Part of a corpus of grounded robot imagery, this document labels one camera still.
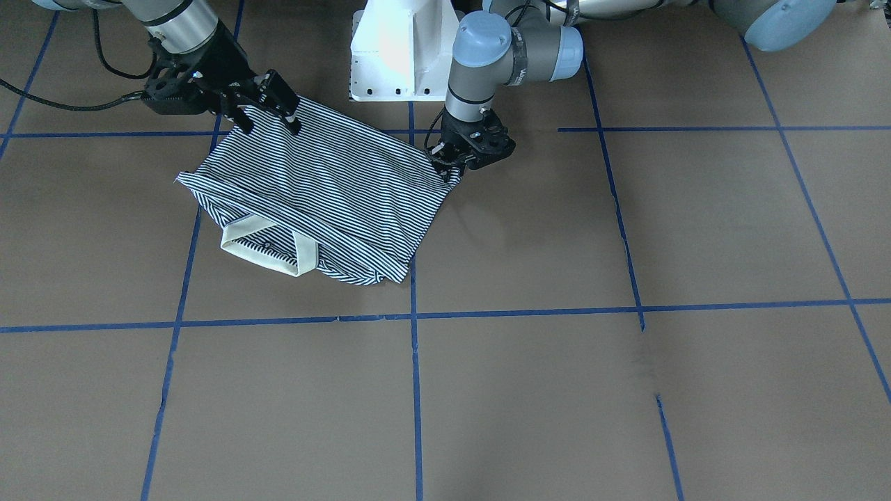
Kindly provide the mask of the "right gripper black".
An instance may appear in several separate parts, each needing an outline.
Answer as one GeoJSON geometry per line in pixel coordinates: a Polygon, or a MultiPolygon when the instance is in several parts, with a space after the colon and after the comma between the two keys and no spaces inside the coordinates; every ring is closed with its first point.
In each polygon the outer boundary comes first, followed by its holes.
{"type": "Polygon", "coordinates": [[[292,136],[301,130],[300,96],[276,70],[267,70],[264,76],[258,77],[229,29],[215,29],[203,45],[182,54],[181,60],[187,64],[190,75],[201,73],[196,85],[203,92],[209,111],[220,111],[243,134],[251,133],[254,122],[243,111],[236,91],[252,98],[259,93],[260,106],[276,114],[292,136]]]}

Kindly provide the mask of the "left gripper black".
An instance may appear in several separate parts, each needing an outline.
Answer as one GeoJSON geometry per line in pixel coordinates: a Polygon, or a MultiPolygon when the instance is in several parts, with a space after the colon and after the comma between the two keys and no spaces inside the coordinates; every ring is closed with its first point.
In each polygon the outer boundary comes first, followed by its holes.
{"type": "Polygon", "coordinates": [[[427,158],[445,183],[458,183],[459,168],[483,168],[506,158],[506,126],[487,110],[475,122],[458,120],[443,111],[439,142],[427,158]]]}

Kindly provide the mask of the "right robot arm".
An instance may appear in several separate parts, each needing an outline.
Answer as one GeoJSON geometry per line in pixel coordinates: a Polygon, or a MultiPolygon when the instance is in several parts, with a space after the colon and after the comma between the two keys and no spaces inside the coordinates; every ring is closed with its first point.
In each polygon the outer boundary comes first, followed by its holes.
{"type": "Polygon", "coordinates": [[[149,70],[138,75],[144,87],[108,104],[74,106],[46,99],[59,110],[103,111],[143,102],[159,115],[187,116],[209,112],[251,133],[247,107],[273,114],[287,132],[298,134],[299,96],[275,70],[262,74],[249,67],[247,54],[206,1],[41,1],[47,10],[89,9],[98,14],[123,6],[148,32],[152,50],[149,70]]]}

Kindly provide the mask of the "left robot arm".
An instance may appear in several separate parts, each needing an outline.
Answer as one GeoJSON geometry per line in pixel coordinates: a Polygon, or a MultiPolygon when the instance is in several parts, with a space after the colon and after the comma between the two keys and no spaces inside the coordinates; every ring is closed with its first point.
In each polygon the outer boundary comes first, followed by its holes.
{"type": "MultiPolygon", "coordinates": [[[[568,79],[580,70],[583,37],[577,25],[625,20],[665,1],[484,1],[459,21],[439,142],[427,158],[443,181],[458,180],[509,158],[515,143],[493,109],[503,86],[568,79]]],[[[707,1],[709,12],[761,51],[782,51],[828,18],[834,1],[707,1]]]]}

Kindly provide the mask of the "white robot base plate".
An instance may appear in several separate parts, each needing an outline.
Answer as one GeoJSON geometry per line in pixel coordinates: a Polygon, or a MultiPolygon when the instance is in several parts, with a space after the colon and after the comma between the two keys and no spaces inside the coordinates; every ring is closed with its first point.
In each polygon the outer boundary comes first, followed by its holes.
{"type": "Polygon", "coordinates": [[[450,1],[368,1],[352,15],[356,102],[443,102],[463,10],[450,1]]]}

